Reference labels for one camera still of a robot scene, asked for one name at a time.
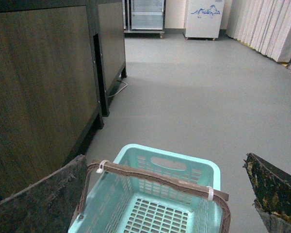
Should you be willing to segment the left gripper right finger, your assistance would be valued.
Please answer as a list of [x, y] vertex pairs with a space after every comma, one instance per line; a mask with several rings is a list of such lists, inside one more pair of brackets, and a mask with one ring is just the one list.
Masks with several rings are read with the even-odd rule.
[[254, 153], [247, 154], [243, 167], [267, 232], [291, 233], [291, 175]]

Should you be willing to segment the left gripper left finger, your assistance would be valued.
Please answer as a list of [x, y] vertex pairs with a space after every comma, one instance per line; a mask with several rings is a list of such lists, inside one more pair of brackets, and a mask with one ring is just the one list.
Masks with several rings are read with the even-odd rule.
[[0, 233], [65, 233], [84, 188], [87, 161], [61, 169], [0, 201]]

